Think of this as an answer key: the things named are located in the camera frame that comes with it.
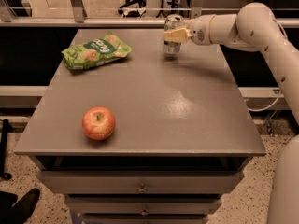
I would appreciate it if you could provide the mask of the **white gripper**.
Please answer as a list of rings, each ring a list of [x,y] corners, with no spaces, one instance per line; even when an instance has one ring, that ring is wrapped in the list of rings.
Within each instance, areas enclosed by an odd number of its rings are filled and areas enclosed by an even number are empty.
[[[187,43],[191,38],[197,45],[211,45],[210,25],[215,15],[203,15],[195,19],[184,20],[183,26],[187,28],[177,28],[164,32],[164,41],[175,43]]]

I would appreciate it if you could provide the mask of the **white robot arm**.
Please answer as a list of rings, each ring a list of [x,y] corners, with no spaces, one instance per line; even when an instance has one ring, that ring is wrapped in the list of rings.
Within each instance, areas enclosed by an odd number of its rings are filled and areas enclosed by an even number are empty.
[[[268,6],[250,3],[236,14],[195,19],[170,15],[167,19],[175,25],[164,27],[166,45],[192,41],[196,45],[221,44],[260,52],[299,122],[299,50],[288,40]],[[279,155],[266,224],[299,224],[299,135]]]

